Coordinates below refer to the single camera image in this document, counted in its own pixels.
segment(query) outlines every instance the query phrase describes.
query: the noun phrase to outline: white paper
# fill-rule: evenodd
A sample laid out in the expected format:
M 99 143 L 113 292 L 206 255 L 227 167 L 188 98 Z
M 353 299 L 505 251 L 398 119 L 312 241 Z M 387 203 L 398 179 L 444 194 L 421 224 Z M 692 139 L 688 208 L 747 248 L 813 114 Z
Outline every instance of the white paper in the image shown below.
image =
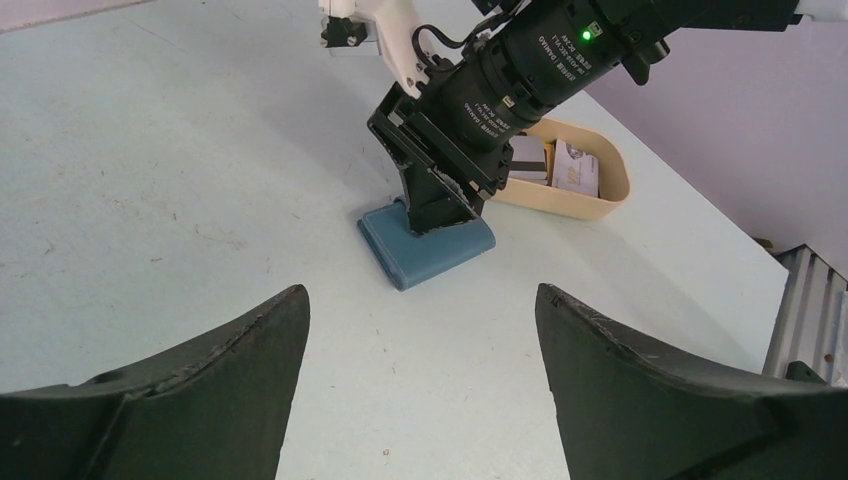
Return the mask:
M 598 159 L 562 140 L 557 140 L 552 185 L 563 190 L 598 197 Z
M 547 184 L 548 167 L 547 153 L 542 139 L 539 137 L 516 136 L 509 144 L 514 151 L 512 155 L 512 168 L 509 171 L 510 178 L 532 181 L 534 183 Z M 522 170 L 520 164 L 535 164 L 537 170 Z

